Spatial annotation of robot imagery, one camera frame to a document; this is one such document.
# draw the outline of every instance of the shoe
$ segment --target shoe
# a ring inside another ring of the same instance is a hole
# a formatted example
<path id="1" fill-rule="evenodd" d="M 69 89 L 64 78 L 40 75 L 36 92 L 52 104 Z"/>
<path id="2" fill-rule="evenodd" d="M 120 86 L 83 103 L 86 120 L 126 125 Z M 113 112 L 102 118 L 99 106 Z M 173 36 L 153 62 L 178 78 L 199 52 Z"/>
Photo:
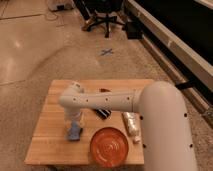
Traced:
<path id="1" fill-rule="evenodd" d="M 89 26 L 95 21 L 96 17 L 97 17 L 97 14 L 94 13 L 87 21 L 85 21 L 85 24 L 81 28 L 81 30 L 87 31 L 87 29 L 89 28 Z"/>

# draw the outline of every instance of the floor tile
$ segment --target floor tile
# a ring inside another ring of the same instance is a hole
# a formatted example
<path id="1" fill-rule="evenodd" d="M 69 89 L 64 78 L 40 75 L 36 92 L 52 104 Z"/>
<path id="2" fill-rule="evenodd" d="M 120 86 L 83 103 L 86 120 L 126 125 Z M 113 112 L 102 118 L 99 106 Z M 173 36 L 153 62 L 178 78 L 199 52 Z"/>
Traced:
<path id="1" fill-rule="evenodd" d="M 45 0 L 10 0 L 3 17 L 44 14 L 46 10 Z"/>
<path id="2" fill-rule="evenodd" d="M 0 22 L 0 83 L 26 79 L 63 45 L 57 21 L 44 16 Z"/>

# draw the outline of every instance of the chair leg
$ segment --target chair leg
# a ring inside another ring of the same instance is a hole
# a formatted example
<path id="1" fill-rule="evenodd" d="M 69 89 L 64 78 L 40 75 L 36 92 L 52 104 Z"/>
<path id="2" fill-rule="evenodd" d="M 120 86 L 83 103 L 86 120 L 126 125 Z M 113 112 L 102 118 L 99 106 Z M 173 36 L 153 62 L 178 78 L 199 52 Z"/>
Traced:
<path id="1" fill-rule="evenodd" d="M 104 21 L 104 20 L 102 20 L 102 21 L 97 21 L 97 22 L 91 24 L 91 25 L 88 27 L 87 31 L 90 31 L 91 28 L 92 28 L 93 26 L 99 25 L 99 24 L 101 24 L 101 23 L 105 23 L 105 21 Z"/>
<path id="2" fill-rule="evenodd" d="M 109 37 L 109 21 L 106 21 L 106 34 L 105 34 L 105 38 Z"/>
<path id="3" fill-rule="evenodd" d="M 121 26 L 124 26 L 124 25 L 125 25 L 125 24 L 123 24 L 123 23 L 121 23 L 121 22 L 119 22 L 119 21 L 110 21 L 110 23 L 119 24 L 119 25 L 121 25 Z"/>

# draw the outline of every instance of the chair wheel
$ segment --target chair wheel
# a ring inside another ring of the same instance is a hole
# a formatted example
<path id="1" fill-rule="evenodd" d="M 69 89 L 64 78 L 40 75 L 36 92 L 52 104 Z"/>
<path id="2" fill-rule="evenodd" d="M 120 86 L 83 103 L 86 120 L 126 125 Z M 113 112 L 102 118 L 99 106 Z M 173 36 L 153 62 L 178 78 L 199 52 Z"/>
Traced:
<path id="1" fill-rule="evenodd" d="M 105 34 L 105 38 L 109 38 L 109 33 L 106 33 L 106 34 Z"/>
<path id="2" fill-rule="evenodd" d="M 88 27 L 88 28 L 87 28 L 87 31 L 91 31 L 91 27 Z"/>

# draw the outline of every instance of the wooden block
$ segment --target wooden block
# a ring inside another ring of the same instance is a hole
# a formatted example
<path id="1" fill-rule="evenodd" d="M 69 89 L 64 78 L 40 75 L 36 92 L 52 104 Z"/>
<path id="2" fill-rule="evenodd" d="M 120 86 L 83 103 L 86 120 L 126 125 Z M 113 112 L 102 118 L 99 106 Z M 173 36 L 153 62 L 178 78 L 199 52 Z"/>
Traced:
<path id="1" fill-rule="evenodd" d="M 123 132 L 129 143 L 125 164 L 144 164 L 142 142 L 135 145 L 128 137 L 121 112 L 113 111 L 111 116 L 100 119 L 91 109 L 83 109 L 85 127 L 79 142 L 66 140 L 67 127 L 64 110 L 58 104 L 60 93 L 73 81 L 54 80 L 50 86 L 42 113 L 39 117 L 25 163 L 31 165 L 85 165 L 94 163 L 90 156 L 90 141 L 101 128 L 114 127 Z M 100 88 L 111 91 L 143 89 L 153 80 L 81 80 L 86 92 L 98 92 Z"/>

